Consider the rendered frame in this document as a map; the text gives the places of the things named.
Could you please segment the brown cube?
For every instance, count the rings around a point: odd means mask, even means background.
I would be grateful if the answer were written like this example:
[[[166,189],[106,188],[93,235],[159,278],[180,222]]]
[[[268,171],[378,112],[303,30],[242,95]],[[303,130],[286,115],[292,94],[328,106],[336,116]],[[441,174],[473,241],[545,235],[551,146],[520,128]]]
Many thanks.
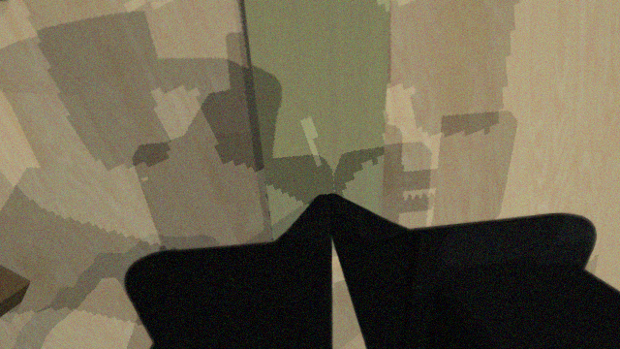
[[[22,302],[29,282],[0,268],[0,318]]]

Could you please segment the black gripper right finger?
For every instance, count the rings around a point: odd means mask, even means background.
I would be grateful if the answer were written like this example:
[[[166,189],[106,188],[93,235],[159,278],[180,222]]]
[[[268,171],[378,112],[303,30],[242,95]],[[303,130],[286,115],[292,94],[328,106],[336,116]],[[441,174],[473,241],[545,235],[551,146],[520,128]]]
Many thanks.
[[[450,277],[575,263],[595,225],[547,213],[407,228],[335,193],[331,235],[366,349],[425,349],[437,285]]]

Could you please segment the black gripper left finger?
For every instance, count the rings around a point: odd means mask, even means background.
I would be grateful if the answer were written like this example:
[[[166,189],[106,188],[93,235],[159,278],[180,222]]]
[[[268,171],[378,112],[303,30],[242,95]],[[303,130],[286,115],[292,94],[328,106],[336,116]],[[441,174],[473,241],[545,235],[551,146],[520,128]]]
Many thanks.
[[[332,236],[326,194],[274,242],[165,250],[124,278],[150,339],[171,330],[291,322],[302,349],[332,349]]]

